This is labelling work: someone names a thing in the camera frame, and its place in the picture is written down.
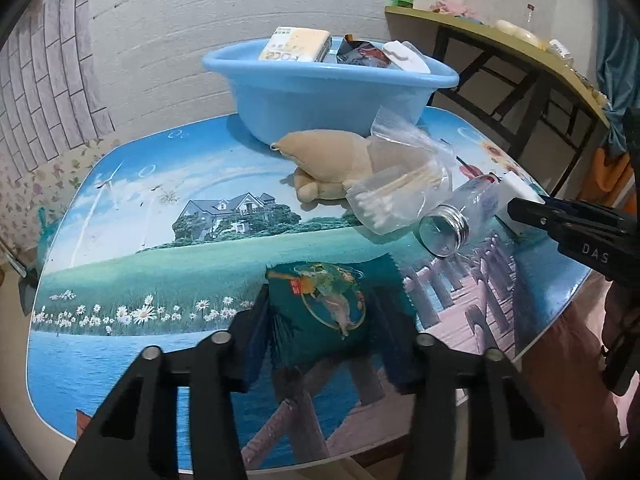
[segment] metal lid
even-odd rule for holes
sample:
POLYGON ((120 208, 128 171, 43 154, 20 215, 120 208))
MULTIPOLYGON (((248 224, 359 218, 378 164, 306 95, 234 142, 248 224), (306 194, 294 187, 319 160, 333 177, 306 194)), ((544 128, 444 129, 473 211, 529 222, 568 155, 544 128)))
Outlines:
POLYGON ((469 225, 455 207, 440 204, 420 221, 418 233, 420 242, 431 254, 445 258, 466 242, 469 225))

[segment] house picture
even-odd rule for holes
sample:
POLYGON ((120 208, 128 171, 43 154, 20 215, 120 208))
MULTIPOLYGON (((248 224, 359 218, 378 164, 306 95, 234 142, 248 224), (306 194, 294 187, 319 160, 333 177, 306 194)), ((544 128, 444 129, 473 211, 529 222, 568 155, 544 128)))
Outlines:
POLYGON ((269 211, 275 206, 276 199, 267 193, 260 196, 252 193, 243 193, 231 199, 223 198, 222 200, 189 200, 184 207, 178 219, 185 216, 198 215, 202 225, 199 233, 193 233, 193 237, 197 240, 203 240, 209 234, 213 235, 218 229, 220 222, 225 219, 233 219, 230 225, 225 229, 218 231, 216 235, 225 232, 236 232, 240 234, 248 234, 250 224, 247 221, 238 218, 253 213, 262 212, 264 220, 269 220, 269 211))

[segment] blue plastic basin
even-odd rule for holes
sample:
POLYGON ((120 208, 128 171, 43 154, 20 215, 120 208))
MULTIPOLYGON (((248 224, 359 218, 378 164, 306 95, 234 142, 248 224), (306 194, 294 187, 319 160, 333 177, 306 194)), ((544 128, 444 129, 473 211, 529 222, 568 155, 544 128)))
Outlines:
POLYGON ((455 70, 427 56, 431 74, 337 64, 342 37, 332 40, 322 63, 258 61, 264 39, 209 52, 203 64, 226 76, 242 122, 267 144, 316 128, 367 136, 381 106, 415 124, 434 90, 458 84, 455 70))

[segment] green bag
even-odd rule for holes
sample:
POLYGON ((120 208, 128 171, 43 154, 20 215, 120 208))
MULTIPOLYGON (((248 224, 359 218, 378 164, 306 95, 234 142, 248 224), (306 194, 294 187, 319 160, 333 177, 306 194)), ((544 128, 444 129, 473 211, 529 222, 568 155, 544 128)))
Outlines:
POLYGON ((312 364, 334 354, 369 349, 366 292, 385 285, 409 315, 415 309, 390 254, 360 264, 294 262, 266 272, 273 324, 274 368, 312 364))

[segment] stuffed animal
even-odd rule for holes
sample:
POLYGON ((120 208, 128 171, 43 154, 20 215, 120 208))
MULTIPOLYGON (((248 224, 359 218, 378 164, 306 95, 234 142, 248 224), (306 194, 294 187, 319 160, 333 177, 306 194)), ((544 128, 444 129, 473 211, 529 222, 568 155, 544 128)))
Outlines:
POLYGON ((370 140, 340 130, 293 132, 271 149, 296 163, 293 175, 300 202, 344 198, 357 181, 373 174, 370 140))

